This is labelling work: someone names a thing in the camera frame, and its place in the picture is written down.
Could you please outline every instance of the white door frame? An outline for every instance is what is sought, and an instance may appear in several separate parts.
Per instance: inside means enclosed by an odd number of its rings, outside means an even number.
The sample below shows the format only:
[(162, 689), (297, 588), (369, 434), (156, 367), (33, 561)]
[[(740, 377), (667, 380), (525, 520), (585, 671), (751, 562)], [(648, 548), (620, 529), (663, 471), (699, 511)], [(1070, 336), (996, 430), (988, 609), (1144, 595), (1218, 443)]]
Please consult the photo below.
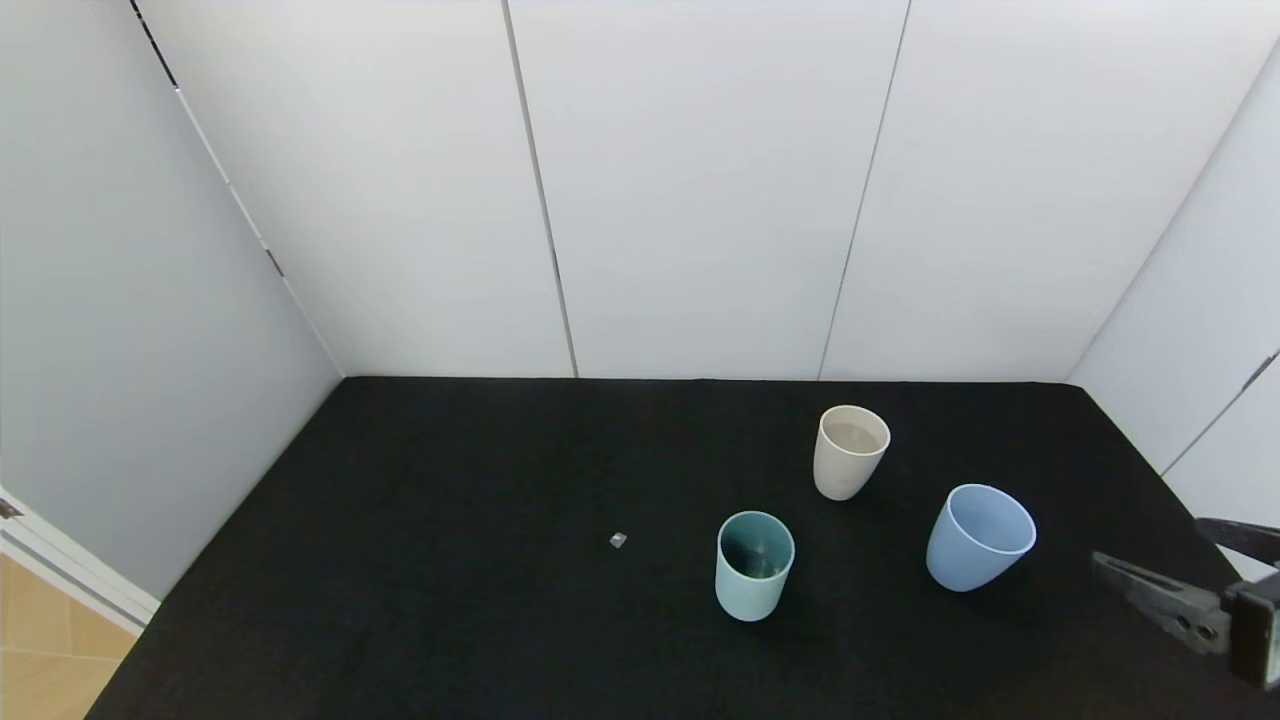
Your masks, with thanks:
[(0, 486), (0, 497), (22, 515), (0, 520), (4, 553), (42, 580), (115, 625), (138, 634), (160, 601), (41, 518)]

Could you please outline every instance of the beige cup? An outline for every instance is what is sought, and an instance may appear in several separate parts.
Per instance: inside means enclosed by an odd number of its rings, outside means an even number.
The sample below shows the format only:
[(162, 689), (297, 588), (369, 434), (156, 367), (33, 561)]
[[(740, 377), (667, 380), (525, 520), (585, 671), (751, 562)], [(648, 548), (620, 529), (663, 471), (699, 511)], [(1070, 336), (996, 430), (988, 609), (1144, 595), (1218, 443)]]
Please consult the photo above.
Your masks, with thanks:
[(888, 425), (856, 405), (837, 405), (818, 420), (813, 482), (831, 500), (849, 500), (863, 489), (888, 447)]

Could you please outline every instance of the light blue cup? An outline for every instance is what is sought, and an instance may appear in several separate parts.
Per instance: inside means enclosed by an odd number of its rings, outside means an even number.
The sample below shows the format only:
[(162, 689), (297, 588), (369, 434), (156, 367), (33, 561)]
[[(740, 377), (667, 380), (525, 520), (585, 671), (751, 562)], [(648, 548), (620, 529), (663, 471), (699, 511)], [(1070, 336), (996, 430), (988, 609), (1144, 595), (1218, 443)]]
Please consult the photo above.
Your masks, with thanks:
[(1036, 544), (1036, 521), (1009, 493), (989, 486), (960, 486), (947, 495), (929, 536), (925, 565), (940, 585), (979, 588)]
[(724, 612), (755, 623), (778, 606), (796, 543), (791, 530), (768, 512), (730, 516), (716, 538), (716, 598)]

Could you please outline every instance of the white wall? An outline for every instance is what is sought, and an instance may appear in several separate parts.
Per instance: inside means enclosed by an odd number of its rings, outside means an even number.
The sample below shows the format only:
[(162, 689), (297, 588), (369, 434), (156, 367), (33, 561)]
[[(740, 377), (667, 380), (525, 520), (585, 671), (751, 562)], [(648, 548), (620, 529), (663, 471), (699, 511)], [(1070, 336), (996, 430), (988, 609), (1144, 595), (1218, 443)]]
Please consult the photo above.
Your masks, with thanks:
[(0, 3), (4, 486), (163, 596), (338, 373), (128, 3)]
[[(1272, 53), (1071, 382), (1088, 389), (1147, 461), (1165, 471), (1277, 347), (1280, 53)], [(1188, 506), (1196, 510), (1193, 502)], [(1248, 493), (1240, 502), (1244, 510)]]
[[(1249, 386), (1196, 442), (1165, 480), (1197, 518), (1225, 518), (1280, 528), (1280, 365)], [(1257, 580), (1276, 569), (1226, 551), (1240, 575)]]
[(906, 0), (513, 0), (585, 377), (813, 379)]
[(822, 377), (1065, 379), (1277, 35), (1270, 0), (915, 0)]
[(499, 0), (138, 6), (347, 374), (572, 374)]

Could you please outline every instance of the table surface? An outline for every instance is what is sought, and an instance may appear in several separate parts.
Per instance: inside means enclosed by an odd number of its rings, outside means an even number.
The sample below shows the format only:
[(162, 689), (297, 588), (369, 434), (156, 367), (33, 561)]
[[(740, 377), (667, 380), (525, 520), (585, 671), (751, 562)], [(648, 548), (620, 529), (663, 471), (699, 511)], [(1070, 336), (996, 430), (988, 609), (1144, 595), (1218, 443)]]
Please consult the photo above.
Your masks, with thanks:
[[(812, 475), (838, 404), (893, 433), (847, 502)], [(1039, 539), (951, 593), (924, 548), (961, 483), (1018, 497)], [(756, 624), (713, 589), (716, 532), (745, 509), (797, 548)], [(1277, 716), (1093, 585), (1093, 550), (1235, 579), (1069, 386), (353, 378), (90, 717)]]

